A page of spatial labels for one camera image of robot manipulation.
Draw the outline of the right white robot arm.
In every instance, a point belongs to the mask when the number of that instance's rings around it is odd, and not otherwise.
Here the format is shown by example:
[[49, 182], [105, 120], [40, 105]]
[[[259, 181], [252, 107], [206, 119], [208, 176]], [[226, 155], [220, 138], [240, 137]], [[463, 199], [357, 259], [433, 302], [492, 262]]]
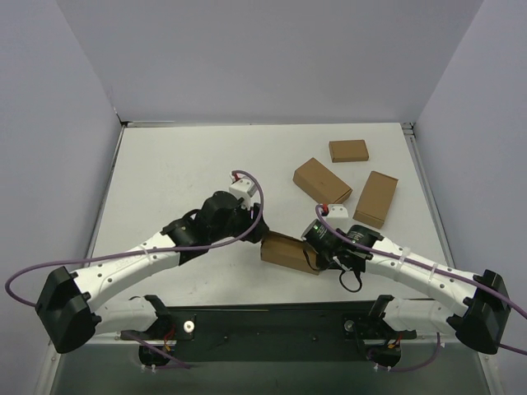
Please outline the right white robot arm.
[[386, 277], [425, 296], [389, 301], [380, 316], [390, 329], [438, 332], [480, 353], [497, 353], [511, 312], [499, 274], [486, 270], [478, 275], [435, 263], [361, 225], [331, 231], [315, 220], [301, 238], [325, 262], [346, 272]]

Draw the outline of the brown paper box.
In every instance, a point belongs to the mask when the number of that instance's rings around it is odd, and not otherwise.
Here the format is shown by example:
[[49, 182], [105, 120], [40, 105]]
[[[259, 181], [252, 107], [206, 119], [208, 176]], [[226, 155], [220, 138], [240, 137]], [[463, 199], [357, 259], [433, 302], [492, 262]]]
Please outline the brown paper box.
[[319, 274], [317, 254], [305, 242], [269, 231], [260, 246], [261, 260], [313, 275]]

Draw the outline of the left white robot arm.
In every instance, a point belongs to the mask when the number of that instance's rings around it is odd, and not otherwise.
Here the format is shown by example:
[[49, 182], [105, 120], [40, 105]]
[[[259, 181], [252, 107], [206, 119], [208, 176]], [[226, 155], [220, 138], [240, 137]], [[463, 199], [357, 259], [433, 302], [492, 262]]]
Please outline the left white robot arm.
[[218, 191], [150, 239], [93, 267], [61, 266], [46, 278], [35, 311], [55, 350], [65, 354], [96, 334], [132, 330], [150, 338], [166, 334], [166, 308], [154, 296], [117, 301], [120, 292], [154, 274], [179, 267], [223, 240], [257, 244], [268, 232], [260, 202], [245, 203]]

